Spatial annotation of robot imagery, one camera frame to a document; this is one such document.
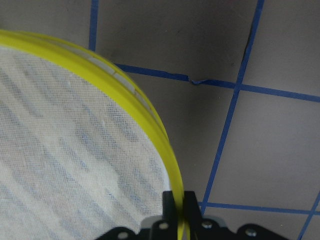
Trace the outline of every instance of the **floor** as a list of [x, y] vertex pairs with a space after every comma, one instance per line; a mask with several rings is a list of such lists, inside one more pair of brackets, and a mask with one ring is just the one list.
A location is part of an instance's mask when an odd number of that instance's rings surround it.
[[320, 235], [320, 2], [1, 0], [0, 28], [98, 52], [149, 96], [186, 190], [232, 231]]

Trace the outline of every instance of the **gray floor tile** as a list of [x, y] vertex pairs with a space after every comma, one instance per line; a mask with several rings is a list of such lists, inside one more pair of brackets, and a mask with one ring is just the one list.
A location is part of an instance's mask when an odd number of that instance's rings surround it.
[[241, 91], [210, 201], [310, 210], [320, 186], [320, 104]]
[[302, 240], [316, 240], [320, 236], [320, 216], [313, 216]]
[[236, 232], [245, 224], [258, 224], [289, 240], [296, 240], [307, 215], [208, 207], [206, 215], [222, 218]]
[[256, 4], [101, 1], [96, 49], [118, 64], [235, 82]]
[[0, 29], [47, 34], [87, 48], [90, 5], [90, 0], [2, 0]]
[[167, 130], [186, 190], [202, 200], [232, 90], [130, 74], [146, 93]]
[[243, 83], [320, 95], [320, 1], [265, 1]]

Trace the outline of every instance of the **metal bolt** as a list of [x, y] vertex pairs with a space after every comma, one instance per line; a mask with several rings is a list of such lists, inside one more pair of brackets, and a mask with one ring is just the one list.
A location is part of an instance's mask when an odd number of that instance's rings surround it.
[[249, 237], [256, 237], [257, 236], [257, 231], [252, 229], [252, 228], [248, 228], [245, 230], [245, 234]]
[[122, 231], [118, 234], [118, 239], [119, 240], [124, 240], [127, 239], [129, 237], [129, 234], [125, 231]]
[[166, 229], [168, 229], [168, 228], [169, 228], [169, 224], [166, 223], [165, 221], [164, 221], [164, 222], [161, 222], [161, 223], [159, 224], [159, 229], [161, 229], [161, 230], [166, 230]]
[[210, 221], [203, 221], [201, 225], [202, 225], [202, 227], [204, 227], [205, 229], [210, 229], [210, 228], [212, 228], [212, 222], [210, 222]]

